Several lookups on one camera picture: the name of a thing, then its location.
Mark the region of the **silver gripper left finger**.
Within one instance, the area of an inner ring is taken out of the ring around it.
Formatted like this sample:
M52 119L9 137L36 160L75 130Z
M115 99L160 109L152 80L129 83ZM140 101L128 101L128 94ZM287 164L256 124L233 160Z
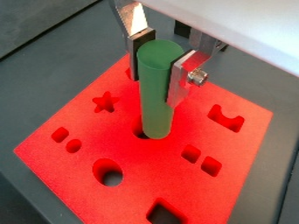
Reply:
M139 80L136 52L139 47L155 40L155 29L148 26L143 5L135 0L108 0L119 23L129 55L131 79Z

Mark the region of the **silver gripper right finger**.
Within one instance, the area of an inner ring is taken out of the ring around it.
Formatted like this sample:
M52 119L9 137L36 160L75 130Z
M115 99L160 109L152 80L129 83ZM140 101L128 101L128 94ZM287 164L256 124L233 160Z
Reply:
M191 28L189 44L192 49L172 63L171 80L165 102L175 108L188 94L189 86L200 87L208 73L204 63L217 52L224 52L227 44L204 32Z

